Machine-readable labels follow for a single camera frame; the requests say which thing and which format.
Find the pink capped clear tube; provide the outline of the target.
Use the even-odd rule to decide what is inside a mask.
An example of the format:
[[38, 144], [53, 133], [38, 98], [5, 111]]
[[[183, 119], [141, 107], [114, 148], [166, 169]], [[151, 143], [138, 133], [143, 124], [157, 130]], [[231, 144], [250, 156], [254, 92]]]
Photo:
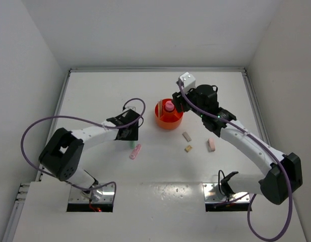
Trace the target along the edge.
[[164, 109], [165, 109], [167, 112], [172, 112], [172, 111], [174, 111], [175, 106], [174, 106], [174, 104], [172, 103], [172, 101], [169, 100], [169, 101], [167, 101], [167, 102], [165, 103]]

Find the green correction tape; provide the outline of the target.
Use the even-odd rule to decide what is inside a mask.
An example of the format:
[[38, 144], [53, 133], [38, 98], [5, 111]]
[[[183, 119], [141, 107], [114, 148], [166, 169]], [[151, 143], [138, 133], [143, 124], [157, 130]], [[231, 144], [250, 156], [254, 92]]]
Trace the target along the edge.
[[130, 141], [130, 148], [131, 149], [134, 149], [135, 148], [135, 141]]

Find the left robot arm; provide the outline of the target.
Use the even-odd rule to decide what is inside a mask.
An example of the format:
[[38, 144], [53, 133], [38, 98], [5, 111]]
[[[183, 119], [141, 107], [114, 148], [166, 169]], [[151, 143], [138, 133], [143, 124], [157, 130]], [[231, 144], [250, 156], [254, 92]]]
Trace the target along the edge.
[[81, 130], [68, 131], [57, 129], [39, 156], [39, 162], [59, 181], [80, 187], [86, 196], [92, 196], [92, 188], [99, 185], [91, 174], [80, 164], [85, 150], [110, 141], [136, 141], [139, 135], [140, 115], [133, 109], [126, 108], [115, 117], [110, 117], [101, 126], [90, 126]]

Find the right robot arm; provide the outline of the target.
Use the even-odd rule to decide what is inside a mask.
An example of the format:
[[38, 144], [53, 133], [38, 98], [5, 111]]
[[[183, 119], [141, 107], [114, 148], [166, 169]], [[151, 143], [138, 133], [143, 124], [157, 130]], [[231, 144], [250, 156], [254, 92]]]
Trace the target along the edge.
[[233, 171], [219, 182], [220, 193], [225, 197], [238, 192], [260, 194], [276, 205], [290, 200], [303, 183], [300, 158], [295, 153], [286, 155], [269, 146], [246, 129], [236, 116], [220, 107], [217, 86], [203, 84], [185, 88], [182, 81], [177, 85], [179, 92], [172, 96], [177, 111], [191, 110], [208, 131], [237, 148], [263, 174], [263, 177], [249, 177]]

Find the orange round desk organizer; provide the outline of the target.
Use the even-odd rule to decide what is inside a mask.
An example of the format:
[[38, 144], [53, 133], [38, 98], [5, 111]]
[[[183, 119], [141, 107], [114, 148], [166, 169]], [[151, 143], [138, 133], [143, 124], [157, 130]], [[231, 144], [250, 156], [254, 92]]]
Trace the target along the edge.
[[174, 111], [172, 112], [167, 112], [164, 109], [164, 106], [165, 106], [165, 103], [169, 100], [172, 101], [172, 99], [170, 98], [163, 99], [163, 115], [161, 118], [158, 118], [158, 110], [157, 110], [158, 104], [156, 104], [154, 108], [155, 122], [158, 125], [158, 127], [162, 129], [174, 130], [181, 124], [183, 113], [178, 113], [176, 109], [174, 109]]

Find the pink correction tape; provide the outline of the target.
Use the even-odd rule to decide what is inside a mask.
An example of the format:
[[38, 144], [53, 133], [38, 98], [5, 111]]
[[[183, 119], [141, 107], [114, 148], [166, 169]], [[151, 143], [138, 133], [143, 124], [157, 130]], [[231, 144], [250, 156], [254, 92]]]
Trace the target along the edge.
[[129, 158], [131, 160], [134, 160], [137, 157], [140, 149], [141, 149], [141, 144], [137, 144], [136, 147], [132, 150], [131, 154], [129, 155]]

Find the grey eraser block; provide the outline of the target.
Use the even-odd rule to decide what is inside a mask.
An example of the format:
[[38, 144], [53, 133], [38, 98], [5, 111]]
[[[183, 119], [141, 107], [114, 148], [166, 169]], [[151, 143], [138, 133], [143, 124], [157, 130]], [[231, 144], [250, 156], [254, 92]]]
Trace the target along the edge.
[[189, 136], [189, 134], [187, 133], [187, 132], [183, 132], [183, 137], [188, 141], [188, 142], [190, 142], [192, 139], [191, 139], [191, 137]]

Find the small yellow eraser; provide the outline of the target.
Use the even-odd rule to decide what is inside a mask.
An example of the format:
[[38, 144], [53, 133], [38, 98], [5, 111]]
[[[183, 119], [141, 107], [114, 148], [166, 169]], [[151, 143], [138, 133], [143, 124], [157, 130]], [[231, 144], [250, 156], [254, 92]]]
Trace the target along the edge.
[[188, 152], [190, 152], [190, 151], [192, 150], [192, 146], [191, 146], [191, 145], [188, 145], [188, 146], [185, 147], [184, 150], [185, 150], [185, 152], [188, 153]]

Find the pale pink eraser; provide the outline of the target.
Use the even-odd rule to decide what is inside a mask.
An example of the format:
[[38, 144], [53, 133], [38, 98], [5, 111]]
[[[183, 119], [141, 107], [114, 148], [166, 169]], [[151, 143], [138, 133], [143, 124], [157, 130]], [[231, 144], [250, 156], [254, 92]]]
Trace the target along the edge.
[[210, 152], [214, 152], [216, 150], [215, 141], [213, 138], [208, 139], [208, 149]]

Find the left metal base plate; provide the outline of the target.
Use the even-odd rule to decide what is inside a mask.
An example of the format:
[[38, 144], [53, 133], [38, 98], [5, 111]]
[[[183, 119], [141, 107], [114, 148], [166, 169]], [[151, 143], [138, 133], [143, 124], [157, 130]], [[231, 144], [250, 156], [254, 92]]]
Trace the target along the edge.
[[70, 204], [111, 204], [114, 200], [115, 184], [104, 184], [101, 188], [88, 193], [77, 188], [71, 188], [69, 194]]

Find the metal base plate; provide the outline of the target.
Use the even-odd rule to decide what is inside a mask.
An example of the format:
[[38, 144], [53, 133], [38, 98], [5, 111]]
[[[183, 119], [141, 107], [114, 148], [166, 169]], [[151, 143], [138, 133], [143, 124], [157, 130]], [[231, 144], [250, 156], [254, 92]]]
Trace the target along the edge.
[[101, 188], [88, 193], [77, 188], [71, 188], [69, 194], [70, 204], [111, 204], [114, 200], [115, 184], [104, 184]]
[[248, 203], [251, 199], [246, 192], [236, 193], [227, 198], [219, 192], [217, 183], [203, 183], [203, 193], [205, 204]]

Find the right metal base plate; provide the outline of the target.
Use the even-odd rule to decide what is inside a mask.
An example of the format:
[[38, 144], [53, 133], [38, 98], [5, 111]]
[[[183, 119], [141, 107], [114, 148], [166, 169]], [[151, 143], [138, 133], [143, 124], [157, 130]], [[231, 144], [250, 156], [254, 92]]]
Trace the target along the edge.
[[203, 183], [203, 193], [205, 204], [248, 203], [251, 199], [246, 192], [236, 193], [227, 198], [219, 192], [217, 183]]

